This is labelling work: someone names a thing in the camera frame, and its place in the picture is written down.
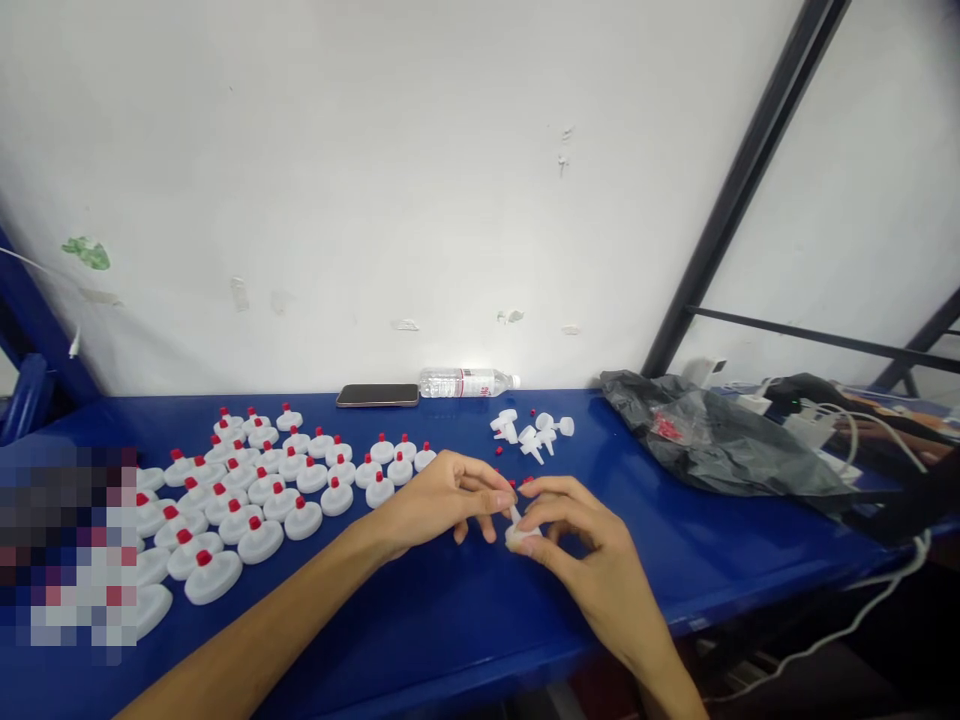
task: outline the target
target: white wall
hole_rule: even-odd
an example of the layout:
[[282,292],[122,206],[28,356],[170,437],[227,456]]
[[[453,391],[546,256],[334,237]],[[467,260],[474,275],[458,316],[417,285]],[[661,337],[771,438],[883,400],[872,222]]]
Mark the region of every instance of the white wall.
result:
[[[852,3],[705,307],[902,347],[956,290],[957,21],[955,2]],[[726,380],[807,371],[869,383],[888,362],[698,318],[673,369],[714,354],[729,359]],[[949,373],[918,378],[927,395],[960,386]]]
[[112,394],[583,386],[640,367],[800,5],[7,0],[0,217],[119,296],[38,279]]

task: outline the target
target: plastic water bottle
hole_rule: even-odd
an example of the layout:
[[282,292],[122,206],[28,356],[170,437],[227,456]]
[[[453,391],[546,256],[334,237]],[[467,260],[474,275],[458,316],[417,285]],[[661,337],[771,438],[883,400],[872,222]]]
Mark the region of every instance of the plastic water bottle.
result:
[[519,388],[519,375],[489,368],[426,368],[420,373],[423,397],[497,397]]

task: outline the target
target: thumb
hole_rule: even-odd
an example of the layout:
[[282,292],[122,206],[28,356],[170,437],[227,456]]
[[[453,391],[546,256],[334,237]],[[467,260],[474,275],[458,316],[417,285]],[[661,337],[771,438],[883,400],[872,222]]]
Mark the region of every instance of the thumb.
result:
[[520,541],[516,550],[543,565],[569,587],[579,563],[561,550],[558,545],[539,535],[528,535]]

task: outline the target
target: white cable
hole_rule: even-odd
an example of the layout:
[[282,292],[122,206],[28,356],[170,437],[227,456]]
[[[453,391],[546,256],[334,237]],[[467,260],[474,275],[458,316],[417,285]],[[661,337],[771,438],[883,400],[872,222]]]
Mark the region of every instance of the white cable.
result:
[[863,622],[863,619],[870,613],[871,610],[873,610],[877,605],[882,603],[884,600],[886,600],[888,597],[890,597],[893,594],[893,591],[897,589],[897,586],[900,584],[900,581],[903,580],[903,578],[905,578],[907,575],[911,575],[912,573],[915,573],[917,570],[919,570],[923,566],[923,562],[926,560],[926,557],[927,557],[927,545],[924,543],[924,540],[921,540],[921,538],[914,538],[913,542],[917,548],[917,556],[914,559],[914,562],[910,563],[910,565],[908,565],[903,570],[900,570],[898,573],[896,573],[895,577],[893,577],[890,580],[890,584],[887,585],[887,587],[879,595],[877,595],[875,598],[870,600],[866,605],[860,608],[860,612],[857,613],[856,617],[853,618],[853,622],[851,622],[847,627],[845,627],[843,630],[838,630],[835,633],[831,633],[830,635],[820,638],[819,640],[817,640],[817,642],[815,642],[813,645],[808,647],[806,650],[803,650],[802,652],[794,653],[793,655],[788,655],[777,666],[776,671],[772,675],[767,675],[766,677],[761,678],[760,680],[757,680],[756,682],[750,685],[747,685],[742,690],[738,690],[737,692],[731,693],[730,695],[724,695],[723,697],[718,697],[718,698],[704,698],[703,701],[705,703],[724,703],[724,702],[730,702],[731,700],[736,700],[737,698],[741,698],[747,693],[753,692],[761,685],[764,685],[770,682],[771,680],[776,680],[778,677],[783,675],[783,671],[786,670],[787,666],[790,663],[792,663],[794,660],[799,660],[800,658],[809,657],[810,655],[813,655],[817,650],[822,648],[824,645],[832,643],[834,640],[838,640],[839,638],[846,637],[847,635],[850,635],[851,633],[856,632],[860,628],[860,624]]

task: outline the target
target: black metal pole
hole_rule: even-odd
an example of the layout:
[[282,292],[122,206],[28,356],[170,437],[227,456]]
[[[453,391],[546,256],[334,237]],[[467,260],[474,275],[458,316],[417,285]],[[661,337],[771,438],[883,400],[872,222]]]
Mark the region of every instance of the black metal pole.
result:
[[717,202],[643,364],[643,375],[663,375],[680,347],[693,316],[730,246],[770,158],[810,78],[840,24],[849,0],[807,0],[754,112]]
[[[933,317],[920,328],[920,332],[913,336],[913,339],[907,343],[907,349],[926,352],[932,348],[941,337],[948,333],[953,334],[950,332],[950,326],[953,325],[958,318],[960,318],[960,288],[957,288],[957,291],[933,314]],[[910,365],[908,363],[895,360],[887,365],[886,370],[880,373],[880,376],[873,381],[873,384],[889,390],[904,379],[904,373],[909,369]]]
[[768,330],[770,332],[780,333],[781,335],[790,335],[792,337],[812,340],[814,342],[842,347],[847,350],[856,350],[870,355],[879,355],[898,360],[908,365],[922,365],[932,367],[937,370],[946,370],[947,372],[960,373],[960,360],[953,358],[940,357],[939,355],[928,355],[917,350],[905,350],[904,348],[892,347],[890,345],[881,345],[867,340],[855,340],[854,338],[843,337],[842,335],[831,335],[817,330],[806,330],[804,328],[794,327],[793,325],[782,325],[768,320],[757,320],[743,315],[733,315],[732,313],[720,312],[719,310],[709,310],[694,305],[688,305],[687,311],[691,315],[703,315],[714,320],[724,320],[725,322],[736,323],[737,325],[746,325],[755,327],[759,330]]

